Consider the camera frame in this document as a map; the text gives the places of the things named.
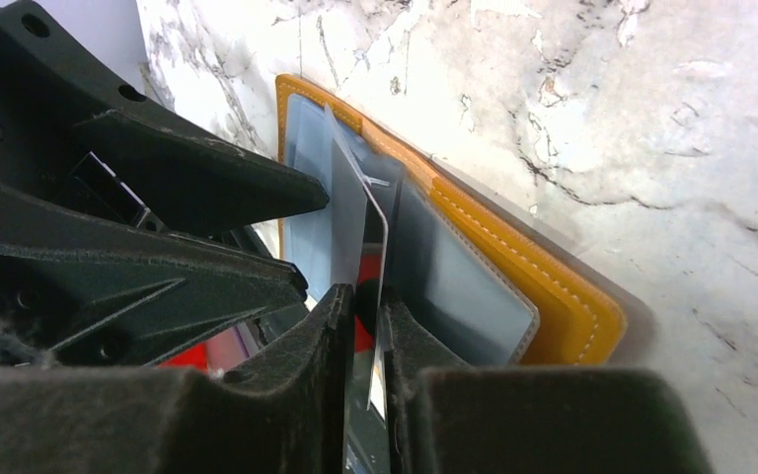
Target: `white marble background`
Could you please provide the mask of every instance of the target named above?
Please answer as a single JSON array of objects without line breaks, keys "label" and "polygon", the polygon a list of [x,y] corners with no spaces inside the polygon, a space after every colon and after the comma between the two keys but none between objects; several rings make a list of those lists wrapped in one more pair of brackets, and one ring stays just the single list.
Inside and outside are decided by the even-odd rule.
[{"label": "white marble background", "polygon": [[758,2],[522,1],[138,3],[183,117],[273,157],[303,74],[552,229],[653,313],[620,362],[756,473]]}]

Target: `white stitching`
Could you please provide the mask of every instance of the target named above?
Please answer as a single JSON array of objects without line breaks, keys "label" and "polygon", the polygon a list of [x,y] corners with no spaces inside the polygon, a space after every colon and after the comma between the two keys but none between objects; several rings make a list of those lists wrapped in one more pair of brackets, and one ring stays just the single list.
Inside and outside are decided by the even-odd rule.
[{"label": "white stitching", "polygon": [[[488,234],[490,234],[490,236],[492,236],[492,237],[493,237],[493,238],[494,238],[494,239],[495,239],[495,240],[496,240],[498,243],[500,243],[501,245],[503,245],[503,246],[504,246],[504,247],[506,247],[507,249],[511,250],[513,253],[515,253],[515,254],[519,255],[519,256],[521,257],[521,259],[522,259],[522,260],[524,260],[524,261],[526,261],[526,262],[529,262],[529,263],[530,263],[530,265],[531,265],[531,266],[532,266],[532,267],[533,267],[535,270],[540,270],[540,269],[539,269],[539,266],[538,266],[538,265],[536,265],[535,263],[533,263],[533,262],[530,262],[529,260],[527,260],[527,258],[526,258],[524,255],[520,255],[520,254],[518,254],[518,251],[517,251],[516,249],[512,248],[512,247],[511,247],[509,244],[507,244],[506,242],[504,242],[504,241],[503,241],[501,238],[499,238],[499,237],[498,237],[497,235],[495,235],[495,234],[494,234],[494,233],[493,233],[491,230],[489,230],[489,229],[488,229],[488,228],[487,228],[487,227],[486,227],[484,224],[482,224],[482,223],[481,223],[481,222],[480,222],[478,219],[476,219],[476,218],[475,218],[475,217],[473,217],[473,216],[472,216],[470,213],[468,213],[467,211],[465,211],[464,209],[462,209],[462,208],[461,208],[461,207],[460,207],[460,206],[459,206],[457,203],[455,203],[455,202],[454,202],[454,201],[453,201],[453,200],[452,200],[452,199],[451,199],[449,196],[445,195],[445,194],[444,194],[444,193],[442,193],[440,190],[434,190],[434,191],[435,191],[436,193],[438,193],[438,194],[439,194],[439,195],[440,195],[442,198],[446,199],[446,201],[447,201],[449,204],[451,204],[453,207],[455,207],[456,209],[458,209],[458,211],[460,211],[462,214],[464,214],[465,216],[467,216],[467,217],[468,217],[470,220],[472,220],[473,222],[475,222],[475,224],[476,224],[476,225],[478,225],[478,227],[480,227],[482,230],[484,230],[484,232],[487,232]],[[588,352],[588,349],[590,349],[590,348],[591,348],[591,345],[594,343],[594,336],[597,334],[597,329],[600,327],[600,323],[599,323],[599,321],[598,321],[598,319],[597,319],[597,314],[596,314],[594,311],[591,311],[591,308],[590,308],[590,307],[589,307],[587,304],[583,303],[583,302],[582,302],[582,300],[581,300],[581,299],[579,299],[579,296],[578,296],[578,295],[576,295],[575,293],[572,293],[572,292],[571,292],[571,291],[570,291],[570,290],[569,290],[567,287],[565,287],[565,286],[564,286],[564,285],[563,285],[563,284],[562,284],[562,283],[561,283],[559,280],[557,280],[557,279],[553,278],[552,276],[550,276],[550,275],[549,275],[547,272],[545,272],[545,271],[541,271],[541,270],[540,270],[540,273],[541,273],[541,274],[542,274],[542,275],[543,275],[545,278],[547,278],[549,281],[551,281],[553,284],[555,284],[556,286],[558,286],[559,288],[561,288],[561,289],[562,289],[562,291],[564,291],[564,292],[565,292],[565,293],[567,293],[567,294],[568,294],[570,297],[572,297],[574,300],[576,300],[576,302],[578,302],[579,304],[581,304],[581,305],[582,305],[582,307],[584,307],[584,308],[585,308],[585,310],[586,310],[586,311],[588,311],[588,314],[590,314],[590,315],[591,315],[591,320],[592,320],[591,322],[592,322],[592,323],[594,323],[594,326],[591,328],[591,335],[588,337],[588,342],[586,342],[586,343],[585,343],[585,347],[584,347],[584,348],[582,348],[582,353],[580,353],[580,354],[579,354],[579,356],[576,358],[576,362],[575,362],[574,364],[578,364],[578,363],[580,363],[580,362],[582,361],[582,358],[583,358],[583,357],[585,357],[585,354]]]}]

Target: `red surface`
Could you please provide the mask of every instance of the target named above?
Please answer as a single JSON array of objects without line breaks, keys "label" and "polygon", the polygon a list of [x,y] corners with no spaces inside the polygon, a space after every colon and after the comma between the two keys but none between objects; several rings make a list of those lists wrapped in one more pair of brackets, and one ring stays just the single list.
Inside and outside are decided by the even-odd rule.
[{"label": "red surface", "polygon": [[[378,278],[382,268],[382,254],[365,254],[361,256],[361,266],[358,268],[358,282]],[[373,348],[373,338],[367,334],[358,315],[355,316],[355,347],[357,353]]]},{"label": "red surface", "polygon": [[207,371],[207,352],[204,349],[204,343],[193,346],[192,348],[176,355],[161,364],[162,367],[194,367],[199,370]]},{"label": "red surface", "polygon": [[[361,266],[358,269],[358,282],[361,283],[366,279],[379,277],[382,268],[382,254],[366,254],[361,257]],[[354,350],[357,353],[368,351],[373,348],[373,338],[367,334],[362,326],[358,315],[355,318],[355,344]],[[161,364],[165,367],[194,367],[199,370],[207,371],[207,350],[204,343],[193,346],[192,348],[176,355]]]}]

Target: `card holder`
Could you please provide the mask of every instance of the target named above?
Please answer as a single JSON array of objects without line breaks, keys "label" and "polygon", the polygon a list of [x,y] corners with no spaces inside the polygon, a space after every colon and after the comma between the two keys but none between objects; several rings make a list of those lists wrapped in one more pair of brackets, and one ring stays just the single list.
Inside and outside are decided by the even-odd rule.
[{"label": "card holder", "polygon": [[442,215],[538,308],[540,326],[522,363],[601,363],[626,331],[626,316],[608,294],[508,225],[442,176],[408,144],[347,103],[294,75],[277,76],[280,160],[288,99],[298,94],[332,108],[336,118],[377,153],[400,161],[410,180]]},{"label": "card holder", "polygon": [[[326,277],[335,272],[330,272],[330,265],[325,267],[324,260],[334,262],[338,256],[330,254],[326,242],[317,237],[325,235],[319,228],[330,232],[331,226],[365,222],[363,212],[352,214],[348,222],[326,216],[330,209],[335,214],[342,201],[362,203],[360,189],[336,187],[330,179],[336,163],[348,160],[385,218],[383,241],[393,249],[385,264],[386,283],[401,293],[423,327],[466,361],[480,365],[517,362],[536,332],[536,308],[434,208],[407,177],[402,163],[374,153],[351,129],[336,123],[332,111],[327,114],[302,96],[289,98],[284,163],[325,184],[331,204],[325,211],[285,220],[284,258],[304,272],[310,288],[340,282]],[[306,143],[307,136],[312,143]],[[346,157],[337,159],[337,153]],[[316,267],[304,270],[302,265],[309,262]]]}]

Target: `orange leather cover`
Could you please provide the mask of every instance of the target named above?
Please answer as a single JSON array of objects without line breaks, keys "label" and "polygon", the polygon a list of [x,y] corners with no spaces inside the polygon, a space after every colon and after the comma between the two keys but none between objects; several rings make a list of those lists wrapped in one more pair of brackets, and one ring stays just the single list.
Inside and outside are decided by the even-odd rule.
[{"label": "orange leather cover", "polygon": [[[539,309],[540,326],[523,364],[601,363],[626,331],[626,316],[605,292],[451,183],[427,159],[362,113],[305,79],[282,74],[275,80],[283,161],[289,96],[299,94],[362,136],[374,151],[405,164],[409,174],[446,217]],[[280,227],[282,242],[282,225]]]}]

